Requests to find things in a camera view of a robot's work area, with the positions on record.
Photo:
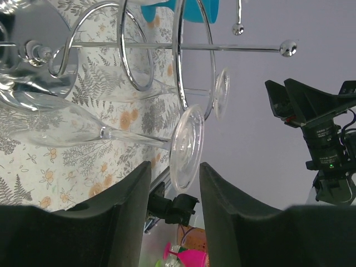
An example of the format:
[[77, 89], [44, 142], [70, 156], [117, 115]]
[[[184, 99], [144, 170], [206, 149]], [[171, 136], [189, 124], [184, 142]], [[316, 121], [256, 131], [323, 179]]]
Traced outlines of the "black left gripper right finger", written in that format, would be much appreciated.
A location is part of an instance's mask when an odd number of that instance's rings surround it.
[[211, 266], [354, 266], [355, 207], [269, 206], [208, 163], [199, 172]]

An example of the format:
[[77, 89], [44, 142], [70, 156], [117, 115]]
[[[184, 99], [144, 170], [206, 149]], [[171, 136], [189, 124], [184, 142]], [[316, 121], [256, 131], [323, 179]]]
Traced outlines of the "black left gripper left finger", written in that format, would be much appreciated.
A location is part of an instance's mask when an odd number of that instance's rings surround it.
[[138, 266], [150, 183], [144, 161], [68, 210], [1, 206], [1, 265]]

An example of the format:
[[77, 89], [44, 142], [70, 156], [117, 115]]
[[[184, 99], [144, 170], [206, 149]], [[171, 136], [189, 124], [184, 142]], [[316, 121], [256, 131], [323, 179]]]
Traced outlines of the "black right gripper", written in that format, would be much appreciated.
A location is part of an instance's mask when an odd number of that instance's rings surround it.
[[265, 82], [273, 115], [286, 125], [301, 127], [311, 160], [308, 170], [336, 170], [355, 164], [355, 117], [344, 126], [334, 118], [355, 106], [355, 81], [345, 81], [334, 95], [294, 79], [284, 85]]

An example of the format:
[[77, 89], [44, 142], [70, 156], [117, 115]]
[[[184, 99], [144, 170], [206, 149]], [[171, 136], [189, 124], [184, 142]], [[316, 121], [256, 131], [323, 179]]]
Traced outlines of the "clear champagne flute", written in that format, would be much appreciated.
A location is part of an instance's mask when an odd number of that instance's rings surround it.
[[201, 160], [205, 119], [199, 105], [183, 112], [170, 139], [113, 128], [64, 98], [1, 90], [1, 136], [44, 147], [116, 140], [169, 151], [170, 179], [179, 193], [190, 188]]

